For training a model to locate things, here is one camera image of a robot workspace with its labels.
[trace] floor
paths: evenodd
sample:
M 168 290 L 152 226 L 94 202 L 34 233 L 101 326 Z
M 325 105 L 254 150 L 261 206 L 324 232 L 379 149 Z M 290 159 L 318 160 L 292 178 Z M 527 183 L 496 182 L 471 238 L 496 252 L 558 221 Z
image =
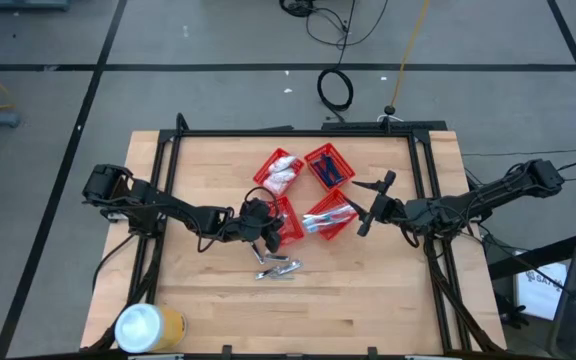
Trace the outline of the floor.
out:
M 342 18 L 350 3 L 316 2 Z M 352 32 L 365 34 L 382 4 L 359 0 Z M 390 1 L 375 32 L 346 51 L 355 87 L 348 121 L 382 113 L 420 8 Z M 324 19 L 312 28 L 338 38 Z M 45 244 L 0 355 L 8 344 L 8 356 L 78 348 L 107 231 L 81 205 L 93 165 L 122 164 L 132 131 L 170 128 L 177 112 L 194 129 L 319 128 L 331 114 L 316 78 L 338 56 L 276 1 L 74 0 L 67 12 L 0 11 L 0 81 L 22 116 L 18 128 L 0 128 L 0 333 L 31 248 Z M 491 156 L 576 149 L 575 0 L 431 0 L 409 61 L 397 115 L 445 120 L 482 181 L 530 158 L 576 160 L 576 152 Z M 339 86 L 324 82 L 334 102 L 345 97 Z M 565 175 L 576 177 L 576 167 Z M 576 181 L 556 197 L 499 209 L 489 225 L 524 248 L 576 234 Z M 510 346 L 543 346 L 547 323 L 537 328 L 509 330 Z

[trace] cylindrical container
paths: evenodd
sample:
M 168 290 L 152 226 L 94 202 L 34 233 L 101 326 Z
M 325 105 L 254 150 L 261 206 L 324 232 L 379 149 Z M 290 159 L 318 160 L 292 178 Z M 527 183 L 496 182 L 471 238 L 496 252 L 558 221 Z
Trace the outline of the cylindrical container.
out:
M 186 320 L 181 313 L 150 304 L 130 306 L 115 325 L 115 339 L 129 353 L 173 347 L 185 334 Z

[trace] wooden tabletop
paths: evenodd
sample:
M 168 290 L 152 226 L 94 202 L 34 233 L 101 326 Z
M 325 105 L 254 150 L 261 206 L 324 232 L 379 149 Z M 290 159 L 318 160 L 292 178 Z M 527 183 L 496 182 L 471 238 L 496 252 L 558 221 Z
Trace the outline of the wooden tabletop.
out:
M 149 180 L 157 136 L 133 133 L 126 167 L 135 177 Z M 455 133 L 431 132 L 431 138 L 442 195 L 467 191 Z M 303 157 L 327 142 L 353 167 L 354 180 L 373 182 L 391 169 L 397 179 L 388 195 L 404 202 L 416 198 L 406 139 L 374 137 L 183 138 L 173 195 L 194 205 L 239 209 L 255 186 L 253 175 L 277 147 Z M 163 164 L 169 154 L 168 149 Z M 427 177 L 424 183 L 429 193 Z M 341 190 L 366 208 L 375 197 L 352 184 Z M 286 195 L 301 218 L 326 192 L 304 169 Z M 375 224 L 365 238 L 356 235 L 359 225 L 353 222 L 330 242 L 312 234 L 280 249 L 279 254 L 304 263 L 294 281 L 258 281 L 255 274 L 269 265 L 260 265 L 250 246 L 215 243 L 199 254 L 196 236 L 169 221 L 156 302 L 183 312 L 188 320 L 187 336 L 174 350 L 219 353 L 229 344 L 235 353 L 365 354 L 376 346 L 380 354 L 440 354 L 423 251 L 410 247 L 392 225 Z M 110 225 L 104 253 L 126 235 L 127 224 Z M 82 345 L 95 342 L 125 303 L 136 244 L 101 270 Z M 493 341 L 505 347 L 481 245 L 462 237 L 453 249 L 464 304 Z M 454 313 L 446 304 L 453 347 L 459 348 Z

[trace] red plastic bin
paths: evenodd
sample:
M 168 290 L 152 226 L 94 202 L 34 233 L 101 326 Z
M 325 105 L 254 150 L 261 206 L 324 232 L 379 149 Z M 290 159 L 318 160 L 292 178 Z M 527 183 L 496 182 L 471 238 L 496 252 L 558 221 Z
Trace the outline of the red plastic bin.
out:
M 335 184 L 332 187 L 328 187 L 326 183 L 319 177 L 319 174 L 315 170 L 314 166 L 312 165 L 313 162 L 321 159 L 321 155 L 328 155 L 332 158 L 332 161 L 335 163 L 335 167 L 339 174 L 344 177 L 344 180 L 338 184 Z M 346 162 L 346 160 L 341 156 L 339 151 L 332 146 L 331 143 L 324 144 L 319 149 L 309 153 L 308 155 L 304 156 L 306 163 L 308 164 L 308 168 L 315 174 L 315 178 L 324 187 L 324 189 L 331 191 L 337 189 L 341 185 L 345 184 L 348 180 L 350 180 L 353 176 L 355 176 L 355 170 L 353 170 L 350 165 Z
M 310 209 L 307 214 L 321 214 L 328 209 L 332 209 L 339 205 L 347 204 L 346 199 L 344 198 L 344 193 L 341 192 L 339 189 L 332 190 L 325 198 L 323 198 L 320 202 L 317 203 L 312 209 Z M 326 240 L 332 240 L 346 225 L 350 224 L 355 218 L 357 217 L 357 213 L 355 213 L 350 220 L 345 223 L 341 223 L 322 231 L 319 231 L 319 234 Z
M 275 216 L 275 205 L 272 201 L 268 202 L 270 206 L 270 216 Z M 304 237 L 304 231 L 301 229 L 301 223 L 297 219 L 297 214 L 293 210 L 290 201 L 285 196 L 277 199 L 279 205 L 279 213 L 286 214 L 284 219 L 284 226 L 279 229 L 279 236 L 281 236 L 281 246 L 289 245 Z
M 266 160 L 266 162 L 261 166 L 261 169 L 259 169 L 259 171 L 257 171 L 257 173 L 255 174 L 255 176 L 252 178 L 252 180 L 257 183 L 257 185 L 259 186 L 263 186 L 264 185 L 264 181 L 266 180 L 266 178 L 268 178 L 268 176 L 270 176 L 270 171 L 268 171 L 268 167 L 274 163 L 275 161 L 277 161 L 277 159 L 284 157 L 284 156 L 288 156 L 290 155 L 290 153 L 282 148 L 277 148 L 277 150 L 275 150 L 275 152 L 273 152 L 270 157 L 268 158 L 268 160 Z M 295 178 L 292 179 L 288 185 L 286 185 L 284 187 L 284 190 L 279 193 L 279 194 L 275 194 L 277 196 L 281 196 L 283 193 L 286 192 L 286 190 L 288 190 L 288 188 L 290 187 L 290 185 L 292 185 L 293 182 L 295 182 L 295 180 L 297 180 L 297 176 L 299 176 L 299 173 L 301 172 L 301 169 L 304 167 L 304 162 L 299 160 L 299 158 L 297 158 L 291 165 L 290 167 L 295 171 Z

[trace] metal tool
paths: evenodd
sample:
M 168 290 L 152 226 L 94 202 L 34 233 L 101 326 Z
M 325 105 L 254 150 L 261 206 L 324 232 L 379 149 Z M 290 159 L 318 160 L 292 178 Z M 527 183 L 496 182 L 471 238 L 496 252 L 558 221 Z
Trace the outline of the metal tool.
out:
M 260 272 L 259 274 L 257 274 L 257 276 L 255 276 L 255 279 L 261 280 L 261 279 L 265 278 L 266 276 L 270 276 L 271 274 L 274 274 L 277 271 L 279 271 L 279 266 L 272 267 L 272 268 L 270 268 L 264 272 Z
M 268 249 L 266 249 L 266 253 L 264 254 L 264 260 L 287 262 L 290 261 L 290 256 L 275 255 L 271 253 Z
M 255 276 L 255 279 L 260 280 L 268 277 L 273 280 L 291 280 L 286 278 L 285 275 L 299 269 L 302 266 L 304 266 L 304 264 L 301 262 L 301 260 L 295 260 L 286 266 L 275 266 L 264 272 L 261 272 Z
M 257 247 L 257 245 L 255 244 L 254 241 L 250 242 L 250 247 L 252 248 L 252 252 L 255 253 L 255 257 L 257 258 L 257 261 L 259 261 L 259 263 L 261 265 L 265 264 L 266 261 L 264 260 L 264 257 L 261 256 L 261 253 L 259 252 L 259 248 Z
M 304 266 L 304 264 L 301 262 L 301 260 L 292 261 L 290 264 L 280 267 L 276 271 L 276 276 L 282 276 L 284 274 L 288 274 L 289 272 L 293 272 L 302 266 Z

